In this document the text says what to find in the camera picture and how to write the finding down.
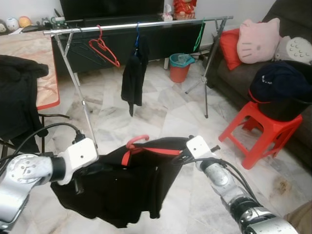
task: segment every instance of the black cloth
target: black cloth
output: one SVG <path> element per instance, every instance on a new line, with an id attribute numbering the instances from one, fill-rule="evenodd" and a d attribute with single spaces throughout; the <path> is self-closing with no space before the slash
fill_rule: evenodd
<path id="1" fill-rule="evenodd" d="M 133 116 L 133 105 L 142 106 L 144 76 L 150 53 L 147 38 L 140 36 L 138 47 L 134 47 L 122 76 L 121 98 L 129 103 Z"/>
<path id="2" fill-rule="evenodd" d="M 48 66 L 35 61 L 0 55 L 0 138 L 18 146 L 27 136 L 42 128 L 36 107 L 37 78 L 49 74 Z M 40 132 L 46 136 L 47 130 Z M 38 152 L 35 138 L 22 152 Z"/>
<path id="3" fill-rule="evenodd" d="M 311 96 L 312 85 L 293 66 L 279 61 L 262 67 L 256 73 L 249 94 L 256 102 L 282 101 Z"/>
<path id="4" fill-rule="evenodd" d="M 187 138 L 167 137 L 136 147 L 183 150 Z M 128 166 L 121 166 L 125 146 L 101 156 L 90 166 L 74 174 L 80 174 L 84 188 L 76 195 L 74 182 L 51 188 L 60 203 L 87 218 L 99 217 L 117 228 L 137 223 L 142 211 L 149 211 L 150 218 L 159 218 L 162 202 L 174 182 L 181 165 L 174 165 L 174 156 L 142 151 L 130 157 Z"/>

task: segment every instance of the white wall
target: white wall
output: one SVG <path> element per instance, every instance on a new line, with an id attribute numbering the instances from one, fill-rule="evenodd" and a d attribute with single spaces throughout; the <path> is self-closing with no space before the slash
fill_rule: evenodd
<path id="1" fill-rule="evenodd" d="M 54 8 L 61 12 L 59 0 L 0 0 L 0 19 L 8 17 L 28 16 L 33 23 L 42 17 L 54 16 Z M 173 4 L 173 0 L 164 0 Z M 241 24 L 245 19 L 258 22 L 263 19 L 275 0 L 197 0 L 196 18 L 234 16 L 227 25 Z M 206 24 L 202 44 L 212 42 L 211 32 L 215 31 L 215 23 Z"/>
<path id="2" fill-rule="evenodd" d="M 8 17 L 19 19 L 21 16 L 28 16 L 32 23 L 36 24 L 41 18 L 54 16 L 54 8 L 62 12 L 59 0 L 0 0 L 0 19 Z"/>
<path id="3" fill-rule="evenodd" d="M 228 20 L 227 25 L 240 25 L 244 20 L 261 21 L 276 0 L 197 0 L 195 16 L 197 19 L 204 17 L 234 16 Z M 202 45 L 212 43 L 211 32 L 215 31 L 215 23 L 207 22 L 202 39 Z"/>

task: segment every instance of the blue hanger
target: blue hanger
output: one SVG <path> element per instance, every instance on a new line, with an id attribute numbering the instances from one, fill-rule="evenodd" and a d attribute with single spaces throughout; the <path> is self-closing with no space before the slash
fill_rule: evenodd
<path id="1" fill-rule="evenodd" d="M 139 30 L 139 28 L 138 28 L 138 24 L 139 24 L 140 22 L 138 22 L 137 24 L 136 24 L 136 32 L 137 32 L 137 36 L 136 36 L 136 47 L 138 47 L 138 39 L 140 38 L 140 30 Z"/>
<path id="2" fill-rule="evenodd" d="M 139 38 L 140 38 L 140 31 L 139 31 L 139 28 L 138 28 L 138 24 L 139 24 L 140 22 L 138 22 L 137 24 L 136 24 L 136 32 L 137 32 L 137 36 L 136 36 L 136 51 L 135 51 L 135 56 L 137 56 L 137 51 L 138 51 L 138 40 L 139 40 Z"/>

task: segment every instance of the marble floor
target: marble floor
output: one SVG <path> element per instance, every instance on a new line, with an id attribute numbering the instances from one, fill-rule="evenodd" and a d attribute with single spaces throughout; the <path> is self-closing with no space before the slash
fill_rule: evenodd
<path id="1" fill-rule="evenodd" d="M 276 158 L 265 158 L 251 170 L 241 166 L 243 154 L 218 136 L 237 114 L 236 107 L 216 90 L 208 90 L 209 118 L 204 117 L 204 89 L 186 89 L 200 80 L 200 62 L 192 64 L 186 81 L 175 84 L 162 63 L 148 65 L 143 87 L 143 106 L 130 117 L 128 104 L 121 100 L 123 68 L 79 74 L 81 90 L 91 111 L 98 150 L 108 153 L 133 136 L 148 134 L 151 139 L 166 136 L 201 135 L 210 147 L 219 145 L 216 154 L 233 163 L 246 177 L 258 200 L 272 212 L 284 216 L 312 198 L 312 177 L 291 153 L 282 150 Z M 68 121 L 90 135 L 79 98 L 69 77 L 58 79 L 61 104 L 43 113 L 62 113 Z M 51 118 L 46 124 L 62 122 Z M 257 132 L 235 131 L 251 145 Z M 46 150 L 59 153 L 72 142 L 74 132 L 66 127 L 50 130 Z M 137 224 L 116 229 L 100 219 L 89 220 L 64 209 L 49 185 L 36 187 L 11 234 L 239 234 L 237 224 L 222 206 L 208 179 L 194 165 L 184 166 L 171 187 L 160 219 L 142 213 Z"/>

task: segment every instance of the ball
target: ball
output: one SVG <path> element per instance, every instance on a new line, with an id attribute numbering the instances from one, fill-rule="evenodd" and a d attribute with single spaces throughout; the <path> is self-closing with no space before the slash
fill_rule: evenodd
<path id="1" fill-rule="evenodd" d="M 18 20 L 14 17 L 10 17 L 6 20 L 6 26 L 11 32 L 14 32 L 20 28 Z"/>
<path id="2" fill-rule="evenodd" d="M 31 25 L 31 21 L 27 16 L 21 16 L 19 18 L 19 25 L 21 28 L 24 28 L 24 27 Z"/>
<path id="3" fill-rule="evenodd" d="M 8 33 L 8 31 L 5 22 L 0 19 L 0 34 Z"/>

